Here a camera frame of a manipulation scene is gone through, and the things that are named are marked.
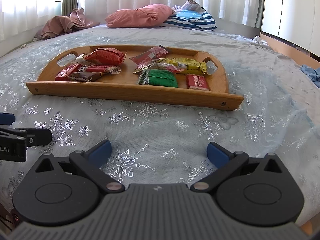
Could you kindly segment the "brown almond snack packet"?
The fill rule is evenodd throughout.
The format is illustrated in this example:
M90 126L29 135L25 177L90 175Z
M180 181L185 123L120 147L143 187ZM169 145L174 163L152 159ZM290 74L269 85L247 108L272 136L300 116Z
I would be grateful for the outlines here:
M73 72L67 77L76 82L94 82L104 75L102 72Z

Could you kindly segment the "red Biscoff biscuit packet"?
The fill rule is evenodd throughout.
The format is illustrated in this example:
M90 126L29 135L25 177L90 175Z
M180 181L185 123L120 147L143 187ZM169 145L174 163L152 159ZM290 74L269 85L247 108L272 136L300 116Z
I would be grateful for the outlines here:
M105 74L119 74L121 68L119 66L103 66L103 65L90 65L82 66L79 68L80 72L100 72Z

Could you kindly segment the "clear bag white candy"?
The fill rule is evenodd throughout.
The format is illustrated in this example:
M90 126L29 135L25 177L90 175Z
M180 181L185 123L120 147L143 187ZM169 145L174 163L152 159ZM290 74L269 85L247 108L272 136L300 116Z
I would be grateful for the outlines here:
M78 63L78 64L86 64L87 61L84 59L85 54L80 54L74 61L73 63Z

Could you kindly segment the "yellow snack packet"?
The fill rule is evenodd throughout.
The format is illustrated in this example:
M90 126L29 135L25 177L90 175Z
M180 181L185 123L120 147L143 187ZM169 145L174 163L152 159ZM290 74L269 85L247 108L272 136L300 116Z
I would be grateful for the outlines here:
M205 62L189 58L166 58L166 63L173 64L182 74L203 75L207 70Z

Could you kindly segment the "gold candy packet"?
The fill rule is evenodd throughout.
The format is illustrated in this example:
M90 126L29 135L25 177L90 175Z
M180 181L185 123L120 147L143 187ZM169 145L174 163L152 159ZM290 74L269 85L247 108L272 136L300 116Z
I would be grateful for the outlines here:
M153 59L153 60L150 60L148 62L144 62L144 63L141 63L139 64L136 69L133 71L133 74L137 74L137 73L140 73L142 72L144 69L146 68L149 68L152 64L154 63L160 63L162 61L164 61L166 58L163 57L163 58L159 58L159 59Z

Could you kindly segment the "green snack packet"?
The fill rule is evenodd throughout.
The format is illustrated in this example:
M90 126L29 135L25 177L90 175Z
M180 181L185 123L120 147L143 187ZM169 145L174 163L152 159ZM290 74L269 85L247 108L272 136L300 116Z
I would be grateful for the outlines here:
M146 69L142 72L138 80L139 85L178 87L175 75L162 69Z

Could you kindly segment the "red gold nut packet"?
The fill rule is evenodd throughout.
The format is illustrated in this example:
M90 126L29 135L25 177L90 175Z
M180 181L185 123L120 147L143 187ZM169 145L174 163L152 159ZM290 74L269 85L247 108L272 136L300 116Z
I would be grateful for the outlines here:
M85 61L103 66L118 66L124 62L125 58L126 53L115 48L98 48L83 56Z

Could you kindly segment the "pink rice cracker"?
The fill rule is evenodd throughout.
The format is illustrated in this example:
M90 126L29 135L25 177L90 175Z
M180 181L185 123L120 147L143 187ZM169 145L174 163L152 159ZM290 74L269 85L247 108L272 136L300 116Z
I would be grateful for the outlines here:
M178 68L175 65L170 63L160 63L160 62L149 64L148 69L167 70L172 73L182 73L185 70L184 68Z

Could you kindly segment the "long red snack stick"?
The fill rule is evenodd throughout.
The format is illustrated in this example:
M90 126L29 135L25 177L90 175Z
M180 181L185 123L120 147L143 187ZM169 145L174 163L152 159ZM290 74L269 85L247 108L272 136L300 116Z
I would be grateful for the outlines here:
M130 57L130 60L136 65L140 65L151 60L160 59L168 53L169 51L163 46L152 47L146 52L143 52L137 56Z

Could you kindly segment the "red rectangular snack bar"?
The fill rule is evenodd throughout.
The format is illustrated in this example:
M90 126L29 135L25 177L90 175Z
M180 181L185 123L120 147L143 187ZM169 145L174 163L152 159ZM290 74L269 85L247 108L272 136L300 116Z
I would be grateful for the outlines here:
M68 81L69 75L73 72L77 72L79 68L81 67L81 64L70 64L67 67L63 68L55 77L55 81Z

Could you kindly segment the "wooden serving tray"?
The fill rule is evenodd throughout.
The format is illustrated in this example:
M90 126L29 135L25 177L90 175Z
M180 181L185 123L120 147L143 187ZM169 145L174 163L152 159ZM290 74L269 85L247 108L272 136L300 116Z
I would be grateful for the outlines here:
M169 57L186 57L199 62L212 61L217 70L206 75L208 91L189 89L183 74L176 76L178 87L161 87L138 84L138 76L134 74L135 64L125 59L121 64L121 72L116 75L104 75L95 82L55 81L55 76L62 70L58 61L69 54L78 57L82 53L90 53L97 46L76 47L64 51L54 57L43 69L34 82L28 82L27 88L34 95L71 96L90 99L110 99L138 102L163 103L209 107L223 111L233 111L243 102L242 95L229 92L228 78L222 63L213 55L204 51L183 48L169 48Z

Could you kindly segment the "snowflake patterned bed sheet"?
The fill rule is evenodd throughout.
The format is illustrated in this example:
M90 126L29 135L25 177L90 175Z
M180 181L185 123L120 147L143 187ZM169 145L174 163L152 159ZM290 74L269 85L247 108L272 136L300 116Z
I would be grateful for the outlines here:
M63 51L90 45L144 44L206 51L223 64L229 90L244 96L236 111L35 96L35 81ZM25 163L1 162L1 204L12 207L19 183L44 153L67 156L103 139L112 157L103 171L131 183L186 183L215 170L206 148L215 141L252 157L274 152L305 198L298 223L319 213L319 89L288 57L238 35L178 28L96 27L28 44L1 58L1 111L16 127L48 128L52 142L28 149Z

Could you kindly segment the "crumpled clear plastic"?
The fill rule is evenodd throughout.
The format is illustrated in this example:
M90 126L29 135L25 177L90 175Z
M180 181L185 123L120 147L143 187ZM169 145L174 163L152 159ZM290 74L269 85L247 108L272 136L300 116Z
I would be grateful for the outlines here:
M268 42L261 39L261 37L258 35L253 38L253 42L261 46L268 46Z

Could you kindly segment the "pink pillow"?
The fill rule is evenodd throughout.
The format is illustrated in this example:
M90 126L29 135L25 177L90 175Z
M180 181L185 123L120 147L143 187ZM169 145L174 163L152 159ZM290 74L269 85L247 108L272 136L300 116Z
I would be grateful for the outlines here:
M138 9L121 9L105 18L109 28L149 28L156 27L172 15L171 7L152 4Z

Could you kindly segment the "wooden bed frame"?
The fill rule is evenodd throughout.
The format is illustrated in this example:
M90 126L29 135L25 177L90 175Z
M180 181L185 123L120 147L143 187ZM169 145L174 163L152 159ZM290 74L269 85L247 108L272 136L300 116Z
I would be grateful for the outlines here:
M293 48L292 46L285 44L280 40L277 40L263 33L260 34L260 38L262 40L265 40L274 51L293 59L293 61L295 61L295 63L300 66L307 65L312 69L318 69L320 67L319 62L317 60L297 50L296 48Z

